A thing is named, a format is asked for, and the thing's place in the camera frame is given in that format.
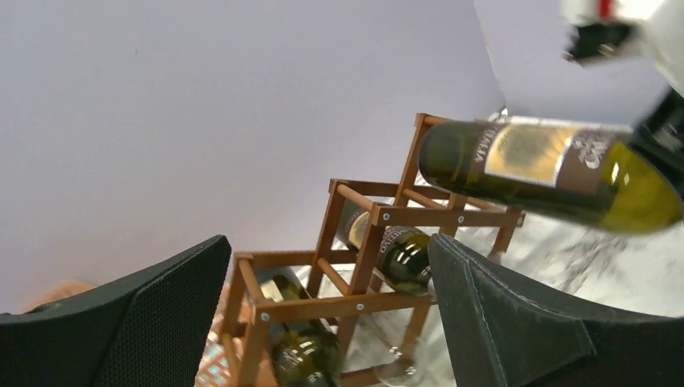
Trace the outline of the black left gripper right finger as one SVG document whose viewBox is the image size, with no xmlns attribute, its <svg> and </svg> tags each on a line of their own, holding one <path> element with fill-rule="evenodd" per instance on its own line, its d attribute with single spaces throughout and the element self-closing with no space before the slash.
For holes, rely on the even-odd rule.
<svg viewBox="0 0 684 387">
<path fill-rule="evenodd" d="M 446 234 L 428 255 L 457 385 L 682 385 L 681 318 L 561 292 Z"/>
</svg>

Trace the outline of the green wine bottle silver neck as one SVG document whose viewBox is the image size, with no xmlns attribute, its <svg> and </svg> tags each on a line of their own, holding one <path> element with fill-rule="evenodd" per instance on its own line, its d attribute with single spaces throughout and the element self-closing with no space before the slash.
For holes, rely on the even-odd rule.
<svg viewBox="0 0 684 387">
<path fill-rule="evenodd" d="M 448 120 L 419 149 L 431 185 L 600 230 L 645 235 L 683 220 L 681 191 L 628 127 L 547 119 Z"/>
</svg>

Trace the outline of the clear glass bottle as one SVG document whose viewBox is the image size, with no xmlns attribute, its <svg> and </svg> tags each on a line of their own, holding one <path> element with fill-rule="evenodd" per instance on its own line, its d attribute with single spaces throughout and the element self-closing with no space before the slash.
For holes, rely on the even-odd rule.
<svg viewBox="0 0 684 387">
<path fill-rule="evenodd" d="M 405 318 L 396 314 L 371 314 L 369 362 L 383 386 L 420 386 L 424 382 L 424 342 Z"/>
</svg>

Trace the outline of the green wine bottle white label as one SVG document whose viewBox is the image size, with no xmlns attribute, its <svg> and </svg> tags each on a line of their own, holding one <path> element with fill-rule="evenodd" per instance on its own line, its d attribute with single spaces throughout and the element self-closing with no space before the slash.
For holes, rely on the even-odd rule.
<svg viewBox="0 0 684 387">
<path fill-rule="evenodd" d="M 274 302 L 310 296 L 290 267 L 262 268 L 255 277 Z M 269 356 L 276 382 L 286 387 L 340 385 L 343 356 L 336 335 L 321 319 L 276 322 L 269 328 Z"/>
</svg>

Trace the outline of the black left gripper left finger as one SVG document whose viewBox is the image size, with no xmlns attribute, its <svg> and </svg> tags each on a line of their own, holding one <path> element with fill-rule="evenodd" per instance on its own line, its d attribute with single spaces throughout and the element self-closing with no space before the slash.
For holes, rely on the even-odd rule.
<svg viewBox="0 0 684 387">
<path fill-rule="evenodd" d="M 105 285 L 3 314 L 2 385 L 193 385 L 230 256 L 217 235 Z"/>
</svg>

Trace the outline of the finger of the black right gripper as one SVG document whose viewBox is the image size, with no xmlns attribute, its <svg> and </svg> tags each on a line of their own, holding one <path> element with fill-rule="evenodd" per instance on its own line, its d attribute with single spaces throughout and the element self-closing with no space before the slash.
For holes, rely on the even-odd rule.
<svg viewBox="0 0 684 387">
<path fill-rule="evenodd" d="M 683 97 L 670 88 L 634 127 L 630 148 L 649 162 L 683 198 Z"/>
</svg>

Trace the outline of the dark green wine bottle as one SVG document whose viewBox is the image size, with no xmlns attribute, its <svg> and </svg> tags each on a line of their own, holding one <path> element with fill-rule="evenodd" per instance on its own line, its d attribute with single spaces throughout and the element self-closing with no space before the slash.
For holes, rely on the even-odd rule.
<svg viewBox="0 0 684 387">
<path fill-rule="evenodd" d="M 368 221 L 367 210 L 346 201 L 336 238 L 348 248 L 360 251 Z M 430 236 L 416 227 L 389 226 L 385 229 L 378 248 L 377 268 L 390 288 L 413 296 L 431 292 L 429 242 Z"/>
</svg>

